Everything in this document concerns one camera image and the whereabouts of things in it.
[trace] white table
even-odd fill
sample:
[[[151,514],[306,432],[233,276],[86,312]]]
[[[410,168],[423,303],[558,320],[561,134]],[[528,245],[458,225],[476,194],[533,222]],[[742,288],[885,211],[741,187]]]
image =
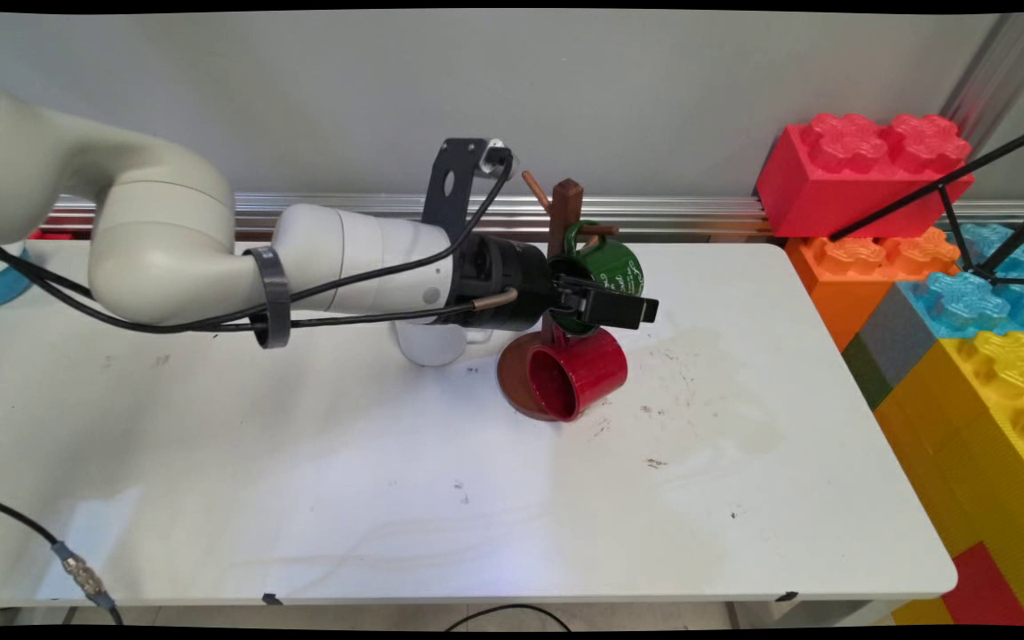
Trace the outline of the white table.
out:
[[[84,281],[85,243],[30,250]],[[565,425],[504,400],[511,334],[423,369],[388,325],[267,352],[249,334],[119,331],[32,288],[0,307],[0,500],[119,604],[796,591],[854,612],[953,588],[784,253],[634,250],[657,322],[613,331],[629,381]],[[86,602],[0,515],[0,607],[67,603]]]

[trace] yellow lego brick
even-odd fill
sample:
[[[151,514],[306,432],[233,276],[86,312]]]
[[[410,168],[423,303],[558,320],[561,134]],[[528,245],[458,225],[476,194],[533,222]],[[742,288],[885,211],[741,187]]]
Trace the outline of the yellow lego brick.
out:
[[[940,341],[988,409],[962,427],[972,429],[968,439],[978,447],[980,465],[992,477],[1024,481],[1024,334]]]
[[[935,461],[1024,609],[1024,461],[1005,438],[984,436],[1011,430],[1007,421],[984,418]]]
[[[939,539],[953,558],[982,540],[974,530],[967,511],[958,502],[949,482],[939,470],[939,465],[924,446],[915,433],[918,428],[927,428],[913,421],[899,401],[899,389],[895,388],[874,410],[874,418],[885,433],[895,458],[903,468],[903,474],[910,481],[914,494],[919,496],[927,517],[938,531]]]
[[[894,393],[932,454],[988,411],[978,390],[938,341],[903,376]]]
[[[1024,407],[1024,333],[982,332],[974,340],[940,340],[991,407]]]
[[[911,600],[891,612],[895,624],[954,624],[942,598]]]

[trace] black cable on floor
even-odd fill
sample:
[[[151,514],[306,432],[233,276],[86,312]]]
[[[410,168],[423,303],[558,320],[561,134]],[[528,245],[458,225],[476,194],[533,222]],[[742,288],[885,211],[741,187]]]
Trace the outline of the black cable on floor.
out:
[[[66,569],[66,572],[69,572],[74,579],[74,583],[78,584],[78,587],[85,593],[86,598],[89,598],[91,603],[96,604],[98,607],[110,611],[114,624],[125,624],[125,621],[121,620],[121,611],[118,611],[118,604],[113,601],[113,596],[110,596],[110,593],[104,590],[101,579],[98,579],[96,572],[93,572],[93,569],[89,568],[89,564],[85,563],[85,559],[82,559],[82,556],[74,554],[73,551],[70,551],[69,547],[66,547],[66,543],[54,538],[48,528],[40,525],[40,523],[37,523],[29,515],[22,513],[22,511],[5,506],[0,502],[0,514],[8,515],[17,522],[32,528],[34,534],[40,535],[42,539],[50,544],[53,554],[57,556],[57,559],[61,560],[61,568]]]
[[[29,515],[22,514],[19,511],[15,511],[11,509],[11,507],[3,505],[3,503],[0,503],[0,514],[10,515],[11,518],[16,519],[18,522],[24,523],[24,525],[34,529],[34,534],[40,535],[44,538],[45,541],[50,544],[50,547],[57,544],[57,539],[50,534],[50,530],[45,526],[40,525],[40,523],[34,522]]]
[[[556,614],[553,614],[552,611],[549,611],[548,609],[544,609],[541,607],[537,607],[535,604],[501,604],[500,607],[493,607],[490,609],[484,609],[483,611],[476,611],[472,615],[464,616],[463,618],[456,621],[456,623],[451,624],[450,627],[447,627],[447,629],[444,630],[444,632],[449,633],[450,631],[453,631],[454,629],[461,627],[461,625],[468,623],[468,621],[470,620],[476,620],[478,618],[478,616],[485,616],[487,614],[492,614],[492,612],[504,611],[504,609],[528,609],[532,611],[542,612],[542,614],[556,621],[556,624],[560,625],[560,627],[563,628],[563,631],[571,631],[571,628],[568,627],[568,625],[566,625],[562,620],[558,618]]]

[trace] metal rail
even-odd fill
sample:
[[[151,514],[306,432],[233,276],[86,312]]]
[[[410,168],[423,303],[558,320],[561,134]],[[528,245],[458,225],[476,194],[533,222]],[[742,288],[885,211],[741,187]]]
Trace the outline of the metal rail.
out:
[[[480,203],[472,199],[470,208]],[[240,240],[266,240],[280,212],[296,203],[344,208],[347,211],[419,219],[423,196],[366,194],[256,194],[236,195],[236,233]],[[967,223],[1017,224],[1024,219],[1024,200],[959,200],[954,211]],[[772,236],[768,218],[757,199],[690,198],[587,198],[585,218],[621,227],[620,240],[637,243],[705,243],[711,237]],[[88,237],[96,208],[88,200],[60,199],[42,231]],[[946,220],[936,223],[947,229]],[[512,240],[544,242],[548,216],[532,196],[503,196],[496,200],[479,231]]]

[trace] green lego brick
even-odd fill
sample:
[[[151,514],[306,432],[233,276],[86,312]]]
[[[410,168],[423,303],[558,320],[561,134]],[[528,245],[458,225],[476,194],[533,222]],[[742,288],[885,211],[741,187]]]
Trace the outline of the green lego brick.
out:
[[[891,382],[881,372],[880,365],[871,355],[861,336],[856,336],[842,353],[849,372],[864,394],[868,409],[874,410],[891,393]]]

